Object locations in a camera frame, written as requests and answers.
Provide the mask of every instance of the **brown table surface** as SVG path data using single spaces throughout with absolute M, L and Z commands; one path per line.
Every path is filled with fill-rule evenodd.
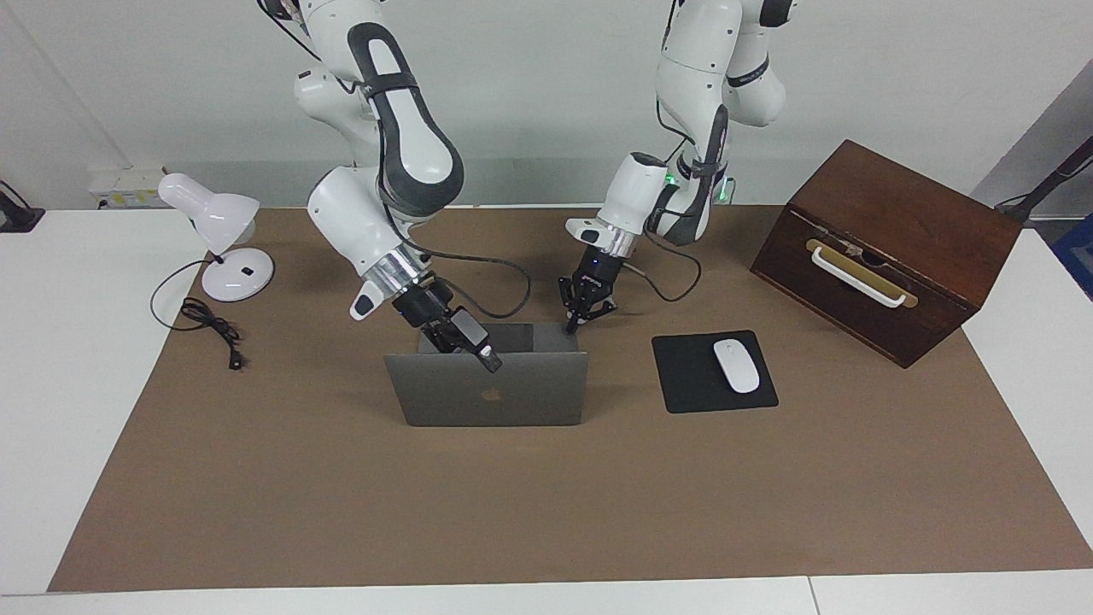
M 962 333 L 910 370 L 748 272 L 777 208 L 719 209 L 686 300 L 624 272 L 584 329 L 585 424 L 406 426 L 383 357 L 416 332 L 348 317 L 351 265 L 303 210 L 262 211 L 273 283 L 216 305 L 251 360 L 173 333 L 50 591 L 500 583 L 1093 567 L 1093 555 Z M 573 210 L 455 210 L 415 236 L 519 259 L 521 322 L 564 315 Z M 692 274 L 644 244 L 669 292 Z M 495 267 L 438 261 L 494 306 Z M 200 296 L 200 289 L 195 289 Z M 781 404 L 669 415 L 650 340 L 753 330 Z

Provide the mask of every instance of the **drawer handle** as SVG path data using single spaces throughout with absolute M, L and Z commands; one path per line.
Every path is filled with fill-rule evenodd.
M 810 240 L 808 244 L 808 248 L 812 250 L 812 262 L 815 263 L 816 267 L 820 267 L 824 271 L 827 271 L 832 275 L 835 275 L 839 280 L 850 284 L 869 298 L 872 298 L 885 307 L 890 307 L 890 309 L 894 310 L 900 306 L 914 307 L 918 305 L 918 297 L 904 291 L 900 286 L 893 284 L 869 269 L 866 269 L 861 264 L 858 264 L 842 253 L 834 252 L 832 257 L 830 257 L 832 260 L 837 260 L 837 264 L 832 260 L 824 258 L 824 247 L 825 246 L 823 244 L 815 239 Z M 885 289 L 889 289 L 892 294 L 897 294 L 898 298 L 892 298 L 892 296 L 884 291 L 877 288 L 877 285 L 884 286 Z

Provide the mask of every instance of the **blue bin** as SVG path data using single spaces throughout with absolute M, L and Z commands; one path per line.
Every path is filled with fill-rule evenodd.
M 1059 257 L 1085 294 L 1093 298 L 1093 215 L 1055 241 L 1051 251 Z

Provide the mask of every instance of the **wooden box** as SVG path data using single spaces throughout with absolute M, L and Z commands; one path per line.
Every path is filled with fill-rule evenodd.
M 907 368 L 979 311 L 1021 224 L 845 141 L 752 271 Z

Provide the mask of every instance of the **white table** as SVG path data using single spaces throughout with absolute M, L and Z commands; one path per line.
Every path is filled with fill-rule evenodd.
M 148 295 L 202 253 L 174 211 L 55 211 L 0 235 L 0 614 L 1093 613 L 1093 571 L 36 595 L 166 340 Z M 192 279 L 164 289 L 162 314 Z M 1093 303 L 1026 230 L 965 331 L 1089 541 Z

